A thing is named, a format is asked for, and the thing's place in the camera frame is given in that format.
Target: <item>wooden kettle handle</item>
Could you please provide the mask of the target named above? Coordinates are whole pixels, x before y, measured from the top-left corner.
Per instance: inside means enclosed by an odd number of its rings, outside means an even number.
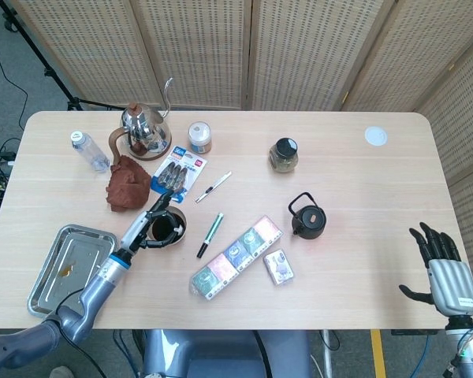
[[[110,150],[112,151],[112,155],[114,156],[114,161],[112,162],[112,164],[114,165],[119,164],[119,161],[121,160],[121,154],[119,154],[119,149],[117,148],[117,139],[126,133],[127,131],[125,130],[125,128],[120,127],[120,128],[116,128],[109,135],[109,147],[110,147]]]

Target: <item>robotic arm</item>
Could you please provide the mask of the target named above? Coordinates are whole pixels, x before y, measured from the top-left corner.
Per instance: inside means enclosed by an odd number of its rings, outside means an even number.
[[[410,233],[419,244],[431,293],[416,293],[405,285],[400,285],[400,289],[414,301],[435,305],[449,319],[445,330],[456,353],[443,377],[452,377],[457,369],[461,378],[473,378],[473,275],[460,260],[450,236],[436,232],[425,223],[420,223],[420,227],[425,239],[413,228]]]
[[[46,320],[35,327],[12,335],[0,335],[0,369],[15,369],[27,365],[56,349],[61,337],[78,344],[86,339],[95,322],[96,315],[119,280],[132,264],[132,257],[139,248],[162,248],[184,232],[175,216],[166,210],[172,197],[167,191],[148,211],[142,212],[124,234],[121,248],[113,252],[102,264],[97,274],[81,290],[80,302],[83,314],[60,303],[47,315]],[[147,230],[158,218],[165,217],[173,231],[162,241],[146,240]]]

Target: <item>pen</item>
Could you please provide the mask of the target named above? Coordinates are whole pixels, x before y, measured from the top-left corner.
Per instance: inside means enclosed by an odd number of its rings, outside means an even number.
[[[195,200],[195,202],[198,203],[198,202],[200,202],[202,199],[204,199],[205,197],[207,197],[211,191],[213,191],[216,187],[218,187],[219,185],[221,185],[222,183],[224,183],[224,182],[228,179],[228,177],[230,177],[230,176],[231,176],[231,171],[229,171],[229,172],[226,173],[223,177],[221,177],[219,180],[217,180],[214,185],[212,185],[211,187],[209,187],[208,189],[206,189],[206,190],[205,190],[205,193],[203,193],[202,195],[200,195],[200,196]]]
[[[215,232],[218,230],[218,227],[221,224],[223,217],[224,217],[224,214],[219,213],[217,217],[215,218],[214,223],[212,224],[212,227],[210,227],[210,230],[208,231],[207,237],[203,241],[203,244],[201,248],[199,249],[198,254],[196,255],[197,258],[202,258],[203,254],[205,253],[205,250],[207,249],[208,245],[214,238]]]

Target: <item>green marker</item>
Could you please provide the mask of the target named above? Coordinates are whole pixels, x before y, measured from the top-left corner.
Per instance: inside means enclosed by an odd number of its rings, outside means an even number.
[[[203,244],[201,248],[199,249],[198,254],[196,255],[197,258],[202,258],[203,254],[205,253],[205,250],[207,249],[208,245],[214,238],[215,232],[218,230],[223,217],[224,217],[224,214],[219,213],[218,216],[215,218],[214,223],[212,224],[212,227],[210,227],[207,237],[205,238],[205,241],[203,241]]]

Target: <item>yellow floor tape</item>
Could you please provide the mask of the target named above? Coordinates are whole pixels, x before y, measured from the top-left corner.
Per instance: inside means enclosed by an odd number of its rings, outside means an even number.
[[[384,351],[379,329],[371,330],[371,349],[373,349],[373,362],[375,364],[375,377],[385,378]]]

